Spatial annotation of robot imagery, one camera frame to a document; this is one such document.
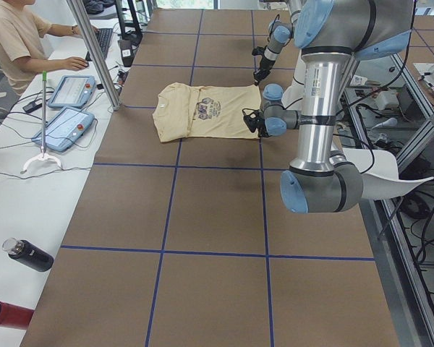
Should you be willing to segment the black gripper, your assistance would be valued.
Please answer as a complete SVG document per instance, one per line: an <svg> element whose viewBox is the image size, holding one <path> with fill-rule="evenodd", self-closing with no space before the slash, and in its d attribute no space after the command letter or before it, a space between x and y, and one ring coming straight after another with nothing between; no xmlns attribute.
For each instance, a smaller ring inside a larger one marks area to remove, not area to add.
<svg viewBox="0 0 434 347"><path fill-rule="evenodd" d="M255 85L259 85L260 82L263 81L264 78L266 78L271 73L273 65L273 60L267 59L265 56L262 56L258 70L253 73Z"/></svg>
<svg viewBox="0 0 434 347"><path fill-rule="evenodd" d="M261 115L258 115L257 117L256 127L258 130L258 137L270 137L265 125L265 119Z"/></svg>

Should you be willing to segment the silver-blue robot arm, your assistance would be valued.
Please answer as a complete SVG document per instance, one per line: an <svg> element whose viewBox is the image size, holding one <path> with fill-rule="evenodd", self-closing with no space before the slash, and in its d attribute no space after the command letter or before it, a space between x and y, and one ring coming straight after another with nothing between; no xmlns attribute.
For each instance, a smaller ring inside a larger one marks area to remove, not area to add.
<svg viewBox="0 0 434 347"><path fill-rule="evenodd" d="M294 37L297 21L305 1L285 1L285 3L290 13L289 22L282 22L276 15L268 26L268 43L252 50L253 56L261 57L258 68L253 72L255 85L259 85L271 73L278 55Z"/></svg>
<svg viewBox="0 0 434 347"><path fill-rule="evenodd" d="M338 105L358 64L405 49L413 1L289 1L288 22L269 25L256 82L271 72L287 43L299 49L292 84L267 85L263 104L246 125L260 137L298 132L296 157L281 175L281 197L294 213L337 213L362 197L357 167L333 143Z"/></svg>

